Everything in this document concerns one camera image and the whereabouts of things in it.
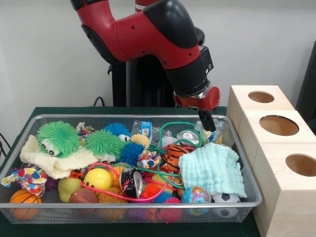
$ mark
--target yellow smiley ball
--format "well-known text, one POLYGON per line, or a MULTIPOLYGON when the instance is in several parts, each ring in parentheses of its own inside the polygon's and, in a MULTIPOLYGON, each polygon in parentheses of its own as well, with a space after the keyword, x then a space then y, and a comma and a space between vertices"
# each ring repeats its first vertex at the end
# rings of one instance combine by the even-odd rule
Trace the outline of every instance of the yellow smiley ball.
POLYGON ((113 183, 110 173, 100 168, 89 171, 86 174, 83 182, 89 187, 100 190, 106 190, 110 188, 113 183))

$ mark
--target wooden block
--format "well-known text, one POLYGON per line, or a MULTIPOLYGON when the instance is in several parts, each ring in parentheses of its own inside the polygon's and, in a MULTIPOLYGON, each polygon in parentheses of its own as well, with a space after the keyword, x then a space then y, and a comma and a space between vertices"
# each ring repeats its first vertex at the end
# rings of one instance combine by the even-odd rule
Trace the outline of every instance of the wooden block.
POLYGON ((277 85, 232 85, 227 117, 239 130, 243 110, 295 110, 277 85))
POLYGON ((244 110, 238 135, 251 167, 260 143, 316 143, 300 114, 290 110, 244 110))
POLYGON ((315 236, 316 144, 262 143, 253 171, 263 202, 253 209, 261 236, 315 236))

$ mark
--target green tablecloth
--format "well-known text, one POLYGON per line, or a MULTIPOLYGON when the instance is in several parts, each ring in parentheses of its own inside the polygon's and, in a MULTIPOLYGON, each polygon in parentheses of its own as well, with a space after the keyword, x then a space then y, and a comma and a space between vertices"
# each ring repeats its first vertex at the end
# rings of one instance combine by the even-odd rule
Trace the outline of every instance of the green tablecloth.
MULTIPOLYGON (((226 107, 218 107, 213 112, 215 115, 225 115, 226 107)), ((137 114, 137 115, 181 115, 197 114, 183 108, 116 108, 116 107, 84 107, 84 108, 35 108, 28 122, 34 116, 41 114, 137 114)), ((21 134, 18 135, 12 149, 16 146, 21 134)), ((0 213, 0 237, 6 236, 210 236, 210 237, 251 237, 260 236, 252 213, 242 223, 183 223, 183 224, 95 224, 95 225, 12 225, 0 213)))

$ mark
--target white wall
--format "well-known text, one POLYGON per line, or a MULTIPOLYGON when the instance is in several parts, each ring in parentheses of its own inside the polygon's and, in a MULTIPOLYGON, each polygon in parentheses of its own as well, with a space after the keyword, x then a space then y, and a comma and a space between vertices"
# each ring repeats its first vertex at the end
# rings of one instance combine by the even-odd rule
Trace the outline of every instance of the white wall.
MULTIPOLYGON (((226 105, 231 84, 277 84, 296 103, 316 40, 315 0, 182 0, 204 30, 226 105)), ((111 0, 116 18, 134 0, 111 0)), ((36 106, 112 105, 108 64, 69 0, 0 1, 0 131, 13 141, 36 106), (14 127, 7 128, 7 121, 14 127)))

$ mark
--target metal mesh basket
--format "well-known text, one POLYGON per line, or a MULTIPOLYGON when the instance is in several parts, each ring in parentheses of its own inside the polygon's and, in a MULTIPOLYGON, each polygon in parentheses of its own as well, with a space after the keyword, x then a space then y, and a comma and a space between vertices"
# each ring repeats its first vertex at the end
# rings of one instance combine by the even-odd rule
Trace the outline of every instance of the metal mesh basket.
MULTIPOLYGON (((13 224, 68 224, 68 223, 157 223, 157 222, 242 222, 251 209, 262 201, 261 191, 246 159, 234 126, 225 116, 213 116, 229 125, 223 135, 223 144, 232 147, 239 154, 241 173, 244 179, 247 198, 240 203, 204 204, 69 204, 62 203, 58 191, 46 192, 42 204, 13 204, 10 197, 19 189, 17 184, 10 188, 0 186, 0 210, 13 224)), ((132 116, 132 115, 44 115, 31 120, 20 141, 13 150, 0 180, 11 174, 13 168, 21 167, 19 152, 29 135, 36 135, 38 129, 49 122, 62 120, 76 127, 79 122, 102 129, 112 122, 121 122, 131 130, 135 120, 151 121, 161 127, 167 122, 185 121, 196 123, 198 116, 132 116)), ((188 125, 177 124, 167 127, 172 134, 185 129, 188 125)))

